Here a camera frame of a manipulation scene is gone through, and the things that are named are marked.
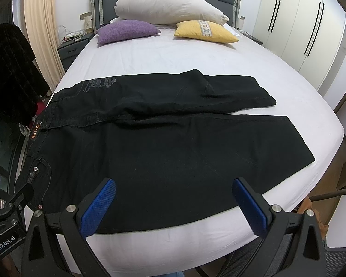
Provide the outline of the black denim pants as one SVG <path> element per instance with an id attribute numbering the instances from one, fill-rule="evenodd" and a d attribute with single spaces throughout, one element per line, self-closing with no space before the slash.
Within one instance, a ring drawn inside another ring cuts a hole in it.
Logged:
<path id="1" fill-rule="evenodd" d="M 113 179 L 102 234 L 202 220 L 236 206 L 234 179 L 265 193 L 314 161 L 287 117 L 246 114 L 275 104 L 250 76 L 196 69 L 82 81 L 37 118 L 15 186 L 57 213 Z"/>

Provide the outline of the black chair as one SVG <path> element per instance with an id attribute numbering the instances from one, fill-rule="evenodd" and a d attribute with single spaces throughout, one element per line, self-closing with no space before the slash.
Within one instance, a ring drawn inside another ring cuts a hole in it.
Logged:
<path id="1" fill-rule="evenodd" d="M 327 276 L 346 276 L 346 188 L 310 197 L 312 202 L 339 197 L 324 240 Z"/>

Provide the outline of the white bed mattress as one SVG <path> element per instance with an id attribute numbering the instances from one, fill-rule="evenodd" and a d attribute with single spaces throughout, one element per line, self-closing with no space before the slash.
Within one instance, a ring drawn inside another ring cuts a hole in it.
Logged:
<path id="1" fill-rule="evenodd" d="M 95 39 L 82 50 L 57 86 L 150 72 L 253 76 L 276 99 L 264 115 L 285 115 L 315 157 L 300 172 L 271 188 L 265 198 L 293 209 L 317 185 L 339 149 L 343 127 L 317 90 L 278 56 L 241 36 L 228 46 L 176 39 L 171 27 L 158 36 L 98 47 Z M 144 276 L 191 269 L 214 261 L 254 239 L 238 208 L 178 227 L 121 235 L 94 235 L 90 245 L 112 276 Z"/>

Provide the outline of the black hanging clothes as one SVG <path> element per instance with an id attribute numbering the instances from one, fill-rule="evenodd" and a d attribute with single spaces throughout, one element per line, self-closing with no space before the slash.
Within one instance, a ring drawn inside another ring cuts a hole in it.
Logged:
<path id="1" fill-rule="evenodd" d="M 20 28 L 0 24 L 0 117 L 31 126 L 50 86 L 35 66 L 35 54 Z"/>

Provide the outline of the dark grey nightstand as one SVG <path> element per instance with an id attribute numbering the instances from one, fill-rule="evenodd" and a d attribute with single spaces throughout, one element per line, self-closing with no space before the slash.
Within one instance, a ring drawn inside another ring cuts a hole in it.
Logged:
<path id="1" fill-rule="evenodd" d="M 88 33 L 80 38 L 64 42 L 57 48 L 64 71 L 67 71 L 70 68 L 76 57 L 93 37 L 94 33 Z"/>

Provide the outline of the right side nightstand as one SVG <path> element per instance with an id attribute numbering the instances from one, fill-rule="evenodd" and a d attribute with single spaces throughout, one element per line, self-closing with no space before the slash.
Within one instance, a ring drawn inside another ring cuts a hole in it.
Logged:
<path id="1" fill-rule="evenodd" d="M 258 38 L 256 38 L 256 37 L 252 36 L 251 34 L 247 33 L 246 31 L 243 31 L 242 29 L 238 29 L 238 31 L 239 31 L 243 36 L 246 36 L 247 38 L 251 39 L 252 41 L 256 42 L 257 44 L 259 44 L 259 45 L 261 45 L 261 46 L 263 45 L 263 42 L 262 42 L 260 39 L 258 39 Z"/>

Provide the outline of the beige curtain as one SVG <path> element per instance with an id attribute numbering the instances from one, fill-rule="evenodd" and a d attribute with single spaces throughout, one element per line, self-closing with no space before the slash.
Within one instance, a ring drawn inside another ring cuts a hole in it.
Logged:
<path id="1" fill-rule="evenodd" d="M 24 0 L 24 18 L 37 66 L 54 92 L 65 74 L 57 51 L 55 0 Z"/>

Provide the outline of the purple cushion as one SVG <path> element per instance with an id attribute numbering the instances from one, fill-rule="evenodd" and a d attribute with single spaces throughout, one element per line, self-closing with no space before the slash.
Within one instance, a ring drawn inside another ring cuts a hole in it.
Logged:
<path id="1" fill-rule="evenodd" d="M 160 33 L 161 31 L 157 27 L 144 21 L 116 21 L 101 27 L 97 31 L 97 44 L 102 46 L 113 42 L 155 36 Z"/>

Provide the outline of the yellow cushion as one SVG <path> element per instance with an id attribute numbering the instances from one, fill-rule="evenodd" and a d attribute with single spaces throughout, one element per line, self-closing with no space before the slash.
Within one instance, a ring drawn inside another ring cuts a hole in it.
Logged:
<path id="1" fill-rule="evenodd" d="M 220 44 L 232 44 L 239 41 L 238 37 L 225 27 L 203 20 L 183 21 L 176 24 L 174 36 L 177 38 L 197 39 Z"/>

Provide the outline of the white wardrobe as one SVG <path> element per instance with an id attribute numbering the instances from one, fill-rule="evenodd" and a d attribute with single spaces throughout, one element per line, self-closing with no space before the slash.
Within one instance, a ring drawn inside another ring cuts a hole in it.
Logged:
<path id="1" fill-rule="evenodd" d="M 252 33 L 337 107 L 346 60 L 346 13 L 337 0 L 261 0 Z"/>

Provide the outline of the large beige pillow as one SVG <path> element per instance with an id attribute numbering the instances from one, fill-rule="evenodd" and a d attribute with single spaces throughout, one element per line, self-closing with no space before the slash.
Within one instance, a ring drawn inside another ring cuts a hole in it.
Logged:
<path id="1" fill-rule="evenodd" d="M 204 20 L 224 25 L 229 18 L 205 0 L 117 0 L 118 17 L 151 24 L 176 24 Z"/>

